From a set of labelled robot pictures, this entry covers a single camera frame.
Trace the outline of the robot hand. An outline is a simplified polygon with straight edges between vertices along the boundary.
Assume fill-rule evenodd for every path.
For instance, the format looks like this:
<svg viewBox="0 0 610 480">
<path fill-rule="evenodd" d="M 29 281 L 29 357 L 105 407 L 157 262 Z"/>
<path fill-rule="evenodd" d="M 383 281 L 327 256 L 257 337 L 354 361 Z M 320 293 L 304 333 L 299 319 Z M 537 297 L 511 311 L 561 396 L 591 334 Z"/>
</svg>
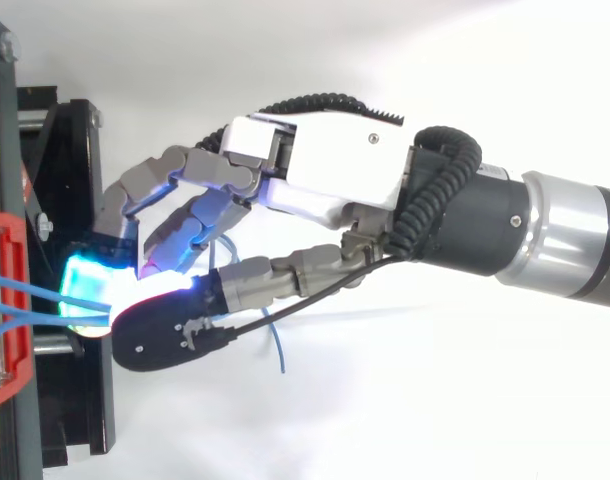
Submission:
<svg viewBox="0 0 610 480">
<path fill-rule="evenodd" d="M 387 264 L 383 239 L 410 147 L 399 123 L 324 108 L 235 118 L 201 146 L 172 146 L 106 188 L 89 244 L 66 263 L 74 333 L 109 337 L 126 369 L 167 369 L 222 349 L 296 308 L 354 287 Z M 260 205 L 342 230 L 340 244 L 232 259 L 197 258 Z"/>
</svg>

